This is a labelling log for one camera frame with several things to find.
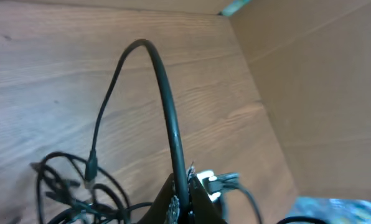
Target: wood surface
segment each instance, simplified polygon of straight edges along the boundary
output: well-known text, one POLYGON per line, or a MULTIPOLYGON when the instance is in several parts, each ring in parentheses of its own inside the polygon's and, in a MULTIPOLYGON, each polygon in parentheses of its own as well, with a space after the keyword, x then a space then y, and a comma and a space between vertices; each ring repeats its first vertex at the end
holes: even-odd
POLYGON ((231 22, 300 194, 371 200, 371 1, 256 0, 231 22))
POLYGON ((141 9, 169 12, 190 12, 217 15, 232 0, 13 0, 74 6, 95 6, 120 9, 141 9))
MULTIPOLYGON (((88 155, 117 60, 138 38, 151 40, 166 66, 185 163, 241 173, 266 223, 283 218, 296 189, 226 17, 0 2, 0 223, 18 214, 35 223, 30 162, 53 151, 88 155)), ((100 128, 99 163, 132 203, 151 201, 172 169, 144 49, 129 56, 118 81, 100 128)), ((75 177, 66 161, 51 164, 75 177)), ((254 223, 241 193, 228 200, 232 223, 254 223)), ((47 217, 61 209, 45 200, 47 217)))

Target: wood grain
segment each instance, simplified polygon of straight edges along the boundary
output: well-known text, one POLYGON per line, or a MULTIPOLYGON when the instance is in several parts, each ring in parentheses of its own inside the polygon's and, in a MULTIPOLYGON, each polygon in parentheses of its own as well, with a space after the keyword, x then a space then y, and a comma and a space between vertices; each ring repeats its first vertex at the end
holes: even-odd
POLYGON ((232 24, 301 194, 371 200, 371 1, 263 2, 232 24))
POLYGON ((232 0, 15 0, 47 4, 74 6, 113 7, 120 9, 141 9, 153 11, 191 12, 217 15, 232 0))
MULTIPOLYGON (((52 151, 87 156, 117 60, 138 38, 150 39, 165 63, 186 164, 240 172, 267 223, 283 218, 296 189, 227 18, 0 2, 0 223, 17 213, 35 222, 30 162, 52 151)), ((142 48, 124 65, 97 153, 133 203, 153 200, 172 172, 159 91, 142 48)), ((65 161, 52 165, 74 175, 65 161)), ((229 200, 234 223, 254 222, 241 194, 229 200)), ((48 217, 60 209, 46 200, 48 217)))

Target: wooden floor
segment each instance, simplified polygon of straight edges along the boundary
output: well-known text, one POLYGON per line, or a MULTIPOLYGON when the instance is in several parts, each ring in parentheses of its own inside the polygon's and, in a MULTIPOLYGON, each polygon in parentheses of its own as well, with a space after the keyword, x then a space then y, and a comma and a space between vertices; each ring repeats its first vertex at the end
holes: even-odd
MULTIPOLYGON (((266 223, 284 217, 296 189, 227 18, 0 2, 0 223, 18 214, 35 223, 30 162, 52 151, 87 156, 117 60, 138 38, 153 41, 165 63, 186 164, 240 172, 266 223)), ((153 200, 172 172, 144 49, 124 65, 97 151, 132 203, 153 200)), ((73 175, 65 161, 54 166, 73 175)), ((232 223, 254 222, 241 194, 228 199, 232 223)), ((60 209, 46 200, 48 217, 60 209)))

